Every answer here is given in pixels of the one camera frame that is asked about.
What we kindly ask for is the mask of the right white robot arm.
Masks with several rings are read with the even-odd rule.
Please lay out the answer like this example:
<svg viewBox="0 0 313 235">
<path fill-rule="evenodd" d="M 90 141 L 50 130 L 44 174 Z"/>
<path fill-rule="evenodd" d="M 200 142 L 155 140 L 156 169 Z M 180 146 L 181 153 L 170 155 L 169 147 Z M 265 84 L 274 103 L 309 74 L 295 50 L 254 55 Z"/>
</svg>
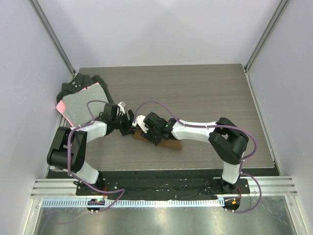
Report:
<svg viewBox="0 0 313 235">
<path fill-rule="evenodd" d="M 197 123 L 174 118 L 166 121 L 156 113 L 136 117 L 133 126 L 141 129 L 141 137 L 154 145 L 162 142 L 193 140 L 211 144 L 223 161 L 221 188 L 226 193 L 233 193 L 239 186 L 240 166 L 243 154 L 249 142 L 248 136 L 238 130 L 227 118 L 217 122 Z"/>
</svg>

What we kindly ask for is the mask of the brown cloth napkin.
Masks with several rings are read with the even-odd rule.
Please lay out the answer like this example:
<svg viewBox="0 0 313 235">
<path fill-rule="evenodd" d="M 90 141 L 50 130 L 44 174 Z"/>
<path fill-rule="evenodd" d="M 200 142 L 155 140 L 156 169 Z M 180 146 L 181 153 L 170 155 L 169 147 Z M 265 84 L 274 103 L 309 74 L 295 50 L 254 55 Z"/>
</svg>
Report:
<svg viewBox="0 0 313 235">
<path fill-rule="evenodd" d="M 144 133 L 139 127 L 134 127 L 134 134 L 132 137 L 136 140 L 144 141 L 155 146 L 165 147 L 173 150 L 182 150 L 180 140 L 170 138 L 168 133 L 161 133 L 157 129 L 149 129 Z"/>
</svg>

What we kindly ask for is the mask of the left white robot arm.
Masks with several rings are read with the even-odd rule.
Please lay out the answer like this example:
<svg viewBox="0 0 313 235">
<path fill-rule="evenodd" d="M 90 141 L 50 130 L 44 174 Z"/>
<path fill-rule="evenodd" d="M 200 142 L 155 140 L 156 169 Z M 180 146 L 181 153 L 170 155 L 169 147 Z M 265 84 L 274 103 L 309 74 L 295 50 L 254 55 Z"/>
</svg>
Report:
<svg viewBox="0 0 313 235">
<path fill-rule="evenodd" d="M 119 130 L 122 136 L 134 134 L 134 113 L 124 109 L 125 103 L 105 104 L 104 110 L 92 115 L 91 122 L 77 127 L 59 127 L 47 154 L 50 166 L 69 172 L 74 178 L 87 183 L 93 195 L 104 189 L 102 174 L 85 160 L 87 143 Z"/>
</svg>

